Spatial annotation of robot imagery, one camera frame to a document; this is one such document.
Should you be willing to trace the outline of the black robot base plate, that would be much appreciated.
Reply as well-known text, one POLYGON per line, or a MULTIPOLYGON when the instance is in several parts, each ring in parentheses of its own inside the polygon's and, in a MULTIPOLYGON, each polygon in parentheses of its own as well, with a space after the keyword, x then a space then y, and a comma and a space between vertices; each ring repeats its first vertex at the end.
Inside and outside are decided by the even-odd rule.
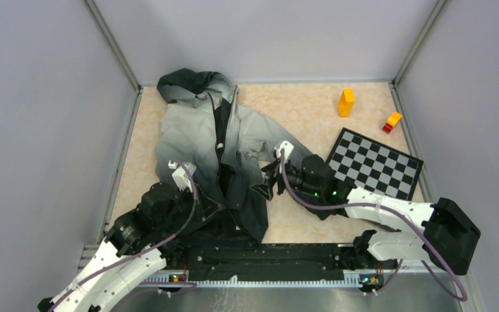
POLYGON ((340 281, 346 271, 394 269, 353 246, 335 243, 262 244, 259 247, 163 246, 166 269, 190 281, 340 281))

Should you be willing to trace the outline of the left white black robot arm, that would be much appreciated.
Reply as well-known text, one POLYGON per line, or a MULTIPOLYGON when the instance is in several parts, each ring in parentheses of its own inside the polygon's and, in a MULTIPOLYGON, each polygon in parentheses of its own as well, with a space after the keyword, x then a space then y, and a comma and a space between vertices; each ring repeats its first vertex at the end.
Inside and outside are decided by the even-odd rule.
POLYGON ((39 311, 110 311, 155 272, 178 267, 182 241, 224 209, 199 187, 158 182, 119 216, 72 282, 39 311))

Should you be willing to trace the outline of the grey black gradient hooded jacket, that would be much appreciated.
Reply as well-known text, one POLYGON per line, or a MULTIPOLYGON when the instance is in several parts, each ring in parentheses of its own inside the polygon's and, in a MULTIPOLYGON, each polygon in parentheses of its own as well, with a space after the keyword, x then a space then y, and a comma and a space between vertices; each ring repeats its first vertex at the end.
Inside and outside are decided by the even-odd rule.
POLYGON ((167 104, 155 148, 159 179, 172 182, 170 160, 194 164, 194 181, 220 206, 200 233, 217 239, 243 233, 261 242, 267 204, 252 189, 263 181, 260 162, 273 162, 284 141, 294 146, 295 166, 310 150, 275 120, 239 104, 237 86, 217 71, 176 70, 159 79, 157 90, 167 104))

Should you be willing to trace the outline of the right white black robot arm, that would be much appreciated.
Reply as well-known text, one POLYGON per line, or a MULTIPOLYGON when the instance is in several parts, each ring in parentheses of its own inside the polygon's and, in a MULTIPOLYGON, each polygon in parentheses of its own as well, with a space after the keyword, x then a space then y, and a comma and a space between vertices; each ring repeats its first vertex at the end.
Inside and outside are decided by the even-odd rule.
POLYGON ((271 200, 288 191, 292 199, 318 216, 342 215, 383 226, 355 238, 355 260, 364 268, 379 261, 431 261, 458 276, 467 274, 481 231, 465 212, 447 198, 417 203, 378 194, 341 181, 322 158, 311 155, 301 167, 276 159, 262 168, 262 183, 251 186, 271 200))

